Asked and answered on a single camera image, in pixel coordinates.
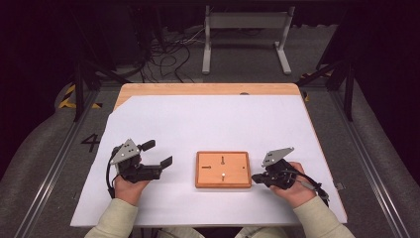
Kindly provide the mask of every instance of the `sleeve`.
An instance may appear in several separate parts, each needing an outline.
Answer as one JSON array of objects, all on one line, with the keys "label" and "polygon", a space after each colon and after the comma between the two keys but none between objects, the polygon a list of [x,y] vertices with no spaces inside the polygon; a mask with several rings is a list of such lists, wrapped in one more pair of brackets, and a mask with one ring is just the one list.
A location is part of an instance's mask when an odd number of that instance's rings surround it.
[{"label": "sleeve", "polygon": [[319,196],[293,209],[303,225],[307,238],[351,238],[350,230],[341,224],[336,215]]},{"label": "sleeve", "polygon": [[138,207],[114,198],[102,214],[98,224],[85,237],[128,237],[133,229]]}]

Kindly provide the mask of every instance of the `wooden tray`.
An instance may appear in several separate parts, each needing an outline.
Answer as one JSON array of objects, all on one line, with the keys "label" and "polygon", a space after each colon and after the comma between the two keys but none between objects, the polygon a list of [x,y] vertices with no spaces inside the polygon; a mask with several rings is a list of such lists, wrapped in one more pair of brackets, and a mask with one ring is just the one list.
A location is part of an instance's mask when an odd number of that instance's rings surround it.
[{"label": "wooden tray", "polygon": [[195,186],[198,188],[251,187],[248,152],[197,152]]}]

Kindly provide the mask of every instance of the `metal frame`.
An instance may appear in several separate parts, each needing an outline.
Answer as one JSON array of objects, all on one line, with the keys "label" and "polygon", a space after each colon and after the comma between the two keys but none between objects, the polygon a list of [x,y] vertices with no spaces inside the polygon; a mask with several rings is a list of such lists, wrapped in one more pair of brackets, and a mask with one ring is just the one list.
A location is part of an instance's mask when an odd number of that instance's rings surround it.
[{"label": "metal frame", "polygon": [[68,130],[65,140],[61,145],[61,148],[59,149],[59,152],[56,155],[46,178],[41,183],[41,186],[38,189],[38,193],[35,196],[31,207],[28,209],[24,220],[19,226],[15,237],[30,237],[31,231],[34,228],[38,218],[40,217],[41,212],[43,211],[44,206],[46,205],[47,200],[49,199],[53,191],[53,187],[55,186],[55,183],[58,180],[62,168],[65,165],[70,146],[72,145],[74,138],[80,130],[80,127],[83,124],[83,121],[86,118],[86,115],[89,112],[91,105],[94,103],[97,94],[98,91],[90,91],[87,95],[84,107],[88,109],[83,111],[83,113],[79,117],[79,120],[73,122],[70,129]]},{"label": "metal frame", "polygon": [[326,87],[328,90],[337,91],[340,88],[340,85],[346,80],[346,91],[345,91],[345,100],[344,100],[344,111],[346,113],[347,119],[353,121],[352,117],[352,102],[353,102],[353,88],[355,81],[355,69],[353,64],[349,61],[339,60],[333,62],[323,68],[315,71],[305,78],[299,79],[296,82],[296,85],[301,87],[309,82],[319,78],[322,74],[327,73],[333,70],[330,78],[326,82]]},{"label": "metal frame", "polygon": [[343,121],[345,122],[348,133],[350,134],[355,144],[355,147],[359,153],[359,162],[362,165],[365,175],[367,176],[367,180],[370,183],[373,193],[375,194],[376,199],[380,207],[382,208],[383,214],[385,215],[394,236],[399,238],[411,237],[407,229],[405,228],[404,222],[399,216],[395,205],[392,202],[392,199],[389,195],[385,184],[379,176],[379,173],[377,172],[374,163],[371,160],[370,155],[368,154],[368,150],[365,148],[364,143],[361,137],[359,136],[355,125],[349,120],[347,120],[346,112],[341,109],[343,105],[343,100],[340,97],[340,93],[338,91],[332,91],[330,92],[330,95],[337,107],[337,111],[340,112],[340,115]]},{"label": "metal frame", "polygon": [[288,12],[276,13],[238,13],[238,12],[210,12],[210,7],[206,6],[205,17],[205,35],[206,42],[204,46],[203,56],[203,74],[210,73],[210,59],[211,59],[211,41],[210,29],[223,28],[279,28],[282,29],[281,39],[279,42],[274,42],[275,50],[277,51],[281,67],[284,74],[291,74],[290,65],[284,53],[284,45],[287,39],[287,34],[290,29],[291,20],[293,19],[294,7],[289,7]]}]

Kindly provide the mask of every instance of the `hand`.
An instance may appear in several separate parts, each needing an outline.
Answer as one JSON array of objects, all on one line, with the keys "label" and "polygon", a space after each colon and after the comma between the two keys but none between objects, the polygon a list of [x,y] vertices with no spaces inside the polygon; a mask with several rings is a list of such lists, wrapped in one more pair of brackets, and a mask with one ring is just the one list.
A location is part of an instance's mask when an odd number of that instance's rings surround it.
[{"label": "hand", "polygon": [[149,180],[143,180],[132,183],[124,180],[121,176],[117,176],[115,178],[115,198],[119,198],[137,206],[140,195],[142,195],[143,189],[145,189],[149,182]]},{"label": "hand", "polygon": [[[305,174],[302,166],[299,163],[290,162],[290,164],[295,169]],[[315,191],[303,186],[298,180],[306,181],[309,183],[306,178],[297,176],[294,185],[287,190],[281,189],[275,185],[270,186],[269,189],[271,189],[279,197],[286,199],[293,208],[296,208],[316,196]]]}]

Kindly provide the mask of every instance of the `white sheet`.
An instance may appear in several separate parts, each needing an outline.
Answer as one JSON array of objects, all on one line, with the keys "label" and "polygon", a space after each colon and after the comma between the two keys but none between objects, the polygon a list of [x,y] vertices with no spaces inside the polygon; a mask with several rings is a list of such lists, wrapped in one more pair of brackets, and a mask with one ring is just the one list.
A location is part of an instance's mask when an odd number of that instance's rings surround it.
[{"label": "white sheet", "polygon": [[[323,152],[299,95],[134,96],[108,119],[71,226],[95,226],[111,198],[105,183],[114,147],[132,138],[156,140],[142,152],[155,165],[173,156],[173,165],[152,181],[139,203],[136,225],[283,225],[299,223],[292,209],[263,184],[244,189],[196,188],[197,151],[247,151],[251,173],[271,150],[294,147],[285,159],[299,162],[330,194],[340,222],[347,215],[334,187]],[[112,168],[110,178],[115,175]]]}]

